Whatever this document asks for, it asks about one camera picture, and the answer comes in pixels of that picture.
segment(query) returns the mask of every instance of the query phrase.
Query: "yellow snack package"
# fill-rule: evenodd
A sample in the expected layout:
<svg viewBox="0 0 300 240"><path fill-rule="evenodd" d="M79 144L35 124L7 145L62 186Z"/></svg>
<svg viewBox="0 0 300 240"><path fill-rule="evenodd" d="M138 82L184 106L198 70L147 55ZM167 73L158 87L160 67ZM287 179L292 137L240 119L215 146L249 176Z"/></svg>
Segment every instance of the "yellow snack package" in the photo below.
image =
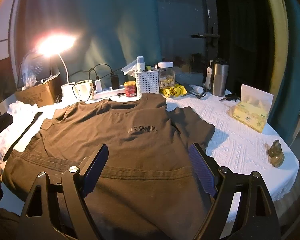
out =
<svg viewBox="0 0 300 240"><path fill-rule="evenodd" d="M161 89L161 92L166 96L166 97L179 97L183 96L187 93L186 89L184 86L176 84L174 87L169 87L166 89Z"/></svg>
<svg viewBox="0 0 300 240"><path fill-rule="evenodd" d="M268 111L247 102L240 102L234 108L233 118L262 133L268 119Z"/></svg>

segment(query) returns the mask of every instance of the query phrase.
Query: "lamp head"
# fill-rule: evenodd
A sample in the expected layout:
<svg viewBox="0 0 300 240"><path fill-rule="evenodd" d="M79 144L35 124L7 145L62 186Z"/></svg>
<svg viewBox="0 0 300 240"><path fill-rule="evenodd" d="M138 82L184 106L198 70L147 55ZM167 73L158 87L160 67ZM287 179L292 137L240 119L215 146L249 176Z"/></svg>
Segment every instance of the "lamp head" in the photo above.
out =
<svg viewBox="0 0 300 240"><path fill-rule="evenodd" d="M45 56L59 54L64 50L71 48L74 44L75 37L68 35L52 35L46 38L39 46L38 53Z"/></svg>

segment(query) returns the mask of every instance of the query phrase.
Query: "white plastic basket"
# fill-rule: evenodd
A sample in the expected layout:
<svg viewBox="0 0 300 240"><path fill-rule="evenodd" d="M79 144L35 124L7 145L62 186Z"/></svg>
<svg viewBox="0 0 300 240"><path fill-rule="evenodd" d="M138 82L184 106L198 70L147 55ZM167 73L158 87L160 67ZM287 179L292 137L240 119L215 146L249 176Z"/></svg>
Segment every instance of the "white plastic basket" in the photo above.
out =
<svg viewBox="0 0 300 240"><path fill-rule="evenodd" d="M137 93L159 94L159 71L136 72Z"/></svg>

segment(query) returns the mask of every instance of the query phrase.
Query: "blue gripper pad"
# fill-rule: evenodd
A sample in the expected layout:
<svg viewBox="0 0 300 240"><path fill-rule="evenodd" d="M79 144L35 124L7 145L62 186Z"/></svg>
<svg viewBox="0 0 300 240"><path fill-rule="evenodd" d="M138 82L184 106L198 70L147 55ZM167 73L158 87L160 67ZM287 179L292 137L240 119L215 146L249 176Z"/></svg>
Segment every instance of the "blue gripper pad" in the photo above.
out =
<svg viewBox="0 0 300 240"><path fill-rule="evenodd" d="M101 172L106 165L108 157L109 150L108 147L104 145L100 149L98 155L95 157L94 161L91 163L83 177L83 187L80 191L83 198L85 198L95 188Z"/></svg>
<svg viewBox="0 0 300 240"><path fill-rule="evenodd" d="M189 147L189 158L204 191L210 194L211 197L215 197L218 192L215 188L214 175L202 158L200 152L193 144Z"/></svg>

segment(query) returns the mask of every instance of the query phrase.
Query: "black power adapter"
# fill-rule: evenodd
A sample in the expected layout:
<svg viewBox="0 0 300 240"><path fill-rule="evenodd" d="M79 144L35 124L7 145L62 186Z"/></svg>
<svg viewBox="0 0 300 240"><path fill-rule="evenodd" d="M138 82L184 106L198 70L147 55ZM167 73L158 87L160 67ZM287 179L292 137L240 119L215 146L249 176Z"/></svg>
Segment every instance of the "black power adapter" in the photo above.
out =
<svg viewBox="0 0 300 240"><path fill-rule="evenodd" d="M113 72L110 75L111 78L111 87L113 90L115 89L119 89L120 88L120 84L119 84L119 77L118 75L114 75Z"/></svg>

